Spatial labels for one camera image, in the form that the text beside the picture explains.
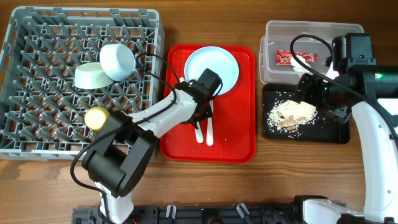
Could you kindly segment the white plastic spoon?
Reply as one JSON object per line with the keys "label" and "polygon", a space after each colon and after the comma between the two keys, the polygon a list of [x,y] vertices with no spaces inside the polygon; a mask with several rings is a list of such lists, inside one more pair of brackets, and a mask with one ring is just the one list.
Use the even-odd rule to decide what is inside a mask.
{"label": "white plastic spoon", "polygon": [[197,143],[204,142],[204,137],[203,137],[203,133],[202,133],[201,126],[200,126],[199,122],[196,122],[195,137],[196,137]]}

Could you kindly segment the light blue bowl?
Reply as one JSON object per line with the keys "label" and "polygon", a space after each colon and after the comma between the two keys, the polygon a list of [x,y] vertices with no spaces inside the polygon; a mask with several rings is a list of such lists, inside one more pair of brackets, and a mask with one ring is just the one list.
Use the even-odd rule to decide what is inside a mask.
{"label": "light blue bowl", "polygon": [[136,59],[131,49],[124,44],[106,44],[99,53],[102,69],[110,79],[121,82],[136,69]]}

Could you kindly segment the yellow plastic cup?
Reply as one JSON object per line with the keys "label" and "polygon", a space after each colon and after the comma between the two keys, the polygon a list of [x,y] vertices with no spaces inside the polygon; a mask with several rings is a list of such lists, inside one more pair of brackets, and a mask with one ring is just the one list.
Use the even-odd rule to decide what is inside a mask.
{"label": "yellow plastic cup", "polygon": [[90,108],[84,116],[85,125],[93,131],[99,131],[109,115],[110,112],[100,106]]}

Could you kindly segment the green bowl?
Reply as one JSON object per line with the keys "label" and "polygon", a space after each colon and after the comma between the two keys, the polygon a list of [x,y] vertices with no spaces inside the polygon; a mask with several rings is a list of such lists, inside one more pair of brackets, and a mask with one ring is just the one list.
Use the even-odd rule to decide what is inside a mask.
{"label": "green bowl", "polygon": [[113,84],[99,62],[90,62],[77,66],[75,69],[74,85],[77,88],[92,90]]}

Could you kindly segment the light blue plate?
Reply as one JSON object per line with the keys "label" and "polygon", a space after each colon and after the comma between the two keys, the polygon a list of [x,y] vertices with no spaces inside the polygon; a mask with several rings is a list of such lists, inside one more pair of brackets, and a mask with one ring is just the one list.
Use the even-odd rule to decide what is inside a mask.
{"label": "light blue plate", "polygon": [[218,88],[219,95],[227,93],[235,86],[239,77],[239,66],[237,60],[227,50],[207,46],[194,51],[185,62],[185,79],[197,80],[207,68],[222,79],[223,87]]}

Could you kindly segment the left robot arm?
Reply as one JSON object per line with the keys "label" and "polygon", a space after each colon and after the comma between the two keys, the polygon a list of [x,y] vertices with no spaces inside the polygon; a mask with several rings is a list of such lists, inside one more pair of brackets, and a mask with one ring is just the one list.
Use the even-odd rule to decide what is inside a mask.
{"label": "left robot arm", "polygon": [[177,82],[170,95],[150,108],[127,116],[117,111],[103,123],[86,148],[82,166],[101,194],[100,212],[107,223],[123,223],[134,206],[131,192],[144,174],[159,139],[179,124],[212,116],[210,101],[223,86],[209,68],[193,80]]}

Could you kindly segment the white plastic fork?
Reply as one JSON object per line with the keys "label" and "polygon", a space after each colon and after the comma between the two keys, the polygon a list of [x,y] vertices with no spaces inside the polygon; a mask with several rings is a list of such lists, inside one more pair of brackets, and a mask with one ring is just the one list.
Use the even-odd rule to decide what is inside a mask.
{"label": "white plastic fork", "polygon": [[212,146],[214,144],[214,134],[213,134],[213,120],[212,117],[207,119],[206,127],[206,144]]}

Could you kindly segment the rice and food scraps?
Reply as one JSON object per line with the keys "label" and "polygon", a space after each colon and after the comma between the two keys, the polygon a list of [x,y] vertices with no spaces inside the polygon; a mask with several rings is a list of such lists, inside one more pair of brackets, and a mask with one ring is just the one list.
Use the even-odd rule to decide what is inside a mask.
{"label": "rice and food scraps", "polygon": [[317,114],[316,107],[306,102],[278,101],[266,113],[267,129],[273,134],[287,134],[288,138],[299,137],[299,129],[306,124],[315,124]]}

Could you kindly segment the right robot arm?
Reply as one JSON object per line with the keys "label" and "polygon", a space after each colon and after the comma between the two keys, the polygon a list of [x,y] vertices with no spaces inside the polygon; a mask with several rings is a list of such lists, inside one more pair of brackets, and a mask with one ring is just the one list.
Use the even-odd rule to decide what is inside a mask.
{"label": "right robot arm", "polygon": [[342,123],[352,116],[358,128],[366,195],[362,212],[325,197],[297,196],[300,223],[397,223],[397,67],[377,66],[371,38],[347,33],[327,45],[331,78],[301,61],[305,70],[296,90],[304,101]]}

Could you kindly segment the red snack wrapper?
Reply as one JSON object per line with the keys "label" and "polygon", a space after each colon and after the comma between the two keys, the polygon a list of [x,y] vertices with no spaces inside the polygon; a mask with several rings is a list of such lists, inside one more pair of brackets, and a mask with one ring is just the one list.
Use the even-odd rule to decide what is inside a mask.
{"label": "red snack wrapper", "polygon": [[[296,56],[302,57],[307,63],[315,63],[318,60],[318,54],[308,52],[296,52]],[[292,54],[288,50],[276,51],[276,65],[291,65]]]}

